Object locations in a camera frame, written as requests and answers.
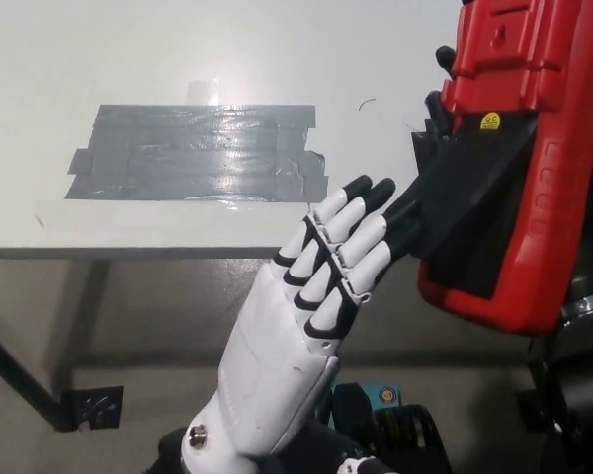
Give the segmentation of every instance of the white table surface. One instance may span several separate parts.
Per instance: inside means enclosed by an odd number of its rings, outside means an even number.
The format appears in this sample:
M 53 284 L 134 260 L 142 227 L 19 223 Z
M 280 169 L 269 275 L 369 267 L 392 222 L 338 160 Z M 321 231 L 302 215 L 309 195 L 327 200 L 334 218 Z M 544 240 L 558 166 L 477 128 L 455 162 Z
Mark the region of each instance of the white table surface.
M 328 192 L 416 176 L 410 132 L 442 87 L 458 0 L 0 0 L 0 256 L 254 257 L 307 204 L 64 200 L 100 105 L 315 105 Z M 375 99 L 358 111 L 367 99 Z

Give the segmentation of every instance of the tape patch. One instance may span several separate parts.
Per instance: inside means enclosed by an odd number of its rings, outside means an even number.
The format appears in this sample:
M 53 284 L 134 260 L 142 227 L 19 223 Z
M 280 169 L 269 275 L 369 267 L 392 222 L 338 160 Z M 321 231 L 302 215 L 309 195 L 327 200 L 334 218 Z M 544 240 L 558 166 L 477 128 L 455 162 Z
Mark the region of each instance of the tape patch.
M 101 106 L 66 199 L 321 202 L 314 106 Z

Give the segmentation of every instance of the gray floor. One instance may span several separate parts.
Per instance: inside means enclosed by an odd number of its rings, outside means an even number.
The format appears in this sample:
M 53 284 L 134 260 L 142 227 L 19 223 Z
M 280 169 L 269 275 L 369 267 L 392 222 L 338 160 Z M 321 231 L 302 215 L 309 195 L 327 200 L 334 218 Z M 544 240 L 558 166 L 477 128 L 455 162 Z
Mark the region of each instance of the gray floor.
M 0 380 L 0 474 L 139 474 L 212 393 L 259 261 L 0 262 L 0 339 L 54 390 L 122 384 L 118 430 L 56 434 Z M 442 314 L 398 265 L 343 347 L 343 380 L 389 381 L 432 412 L 457 473 L 536 472 L 513 393 L 527 341 Z

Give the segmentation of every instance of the metal screw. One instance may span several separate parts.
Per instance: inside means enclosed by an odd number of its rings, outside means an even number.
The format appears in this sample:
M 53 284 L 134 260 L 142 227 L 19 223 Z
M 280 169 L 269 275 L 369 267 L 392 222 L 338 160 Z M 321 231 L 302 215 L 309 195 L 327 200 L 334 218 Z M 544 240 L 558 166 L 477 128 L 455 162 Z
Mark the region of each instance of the metal screw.
M 189 430 L 189 446 L 193 449 L 202 449 L 207 444 L 207 427 L 197 425 Z

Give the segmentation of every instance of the red casing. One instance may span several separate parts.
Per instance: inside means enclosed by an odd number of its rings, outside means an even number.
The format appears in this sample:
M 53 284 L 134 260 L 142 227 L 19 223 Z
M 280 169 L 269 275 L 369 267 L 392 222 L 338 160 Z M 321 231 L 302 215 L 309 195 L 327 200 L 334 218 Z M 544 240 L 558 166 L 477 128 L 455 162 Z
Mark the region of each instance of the red casing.
M 431 304 L 483 325 L 546 333 L 570 281 L 593 168 L 593 0 L 463 6 L 453 72 L 457 78 L 446 81 L 442 101 L 457 118 L 535 111 L 538 131 L 492 299 L 432 283 L 426 262 L 420 292 Z

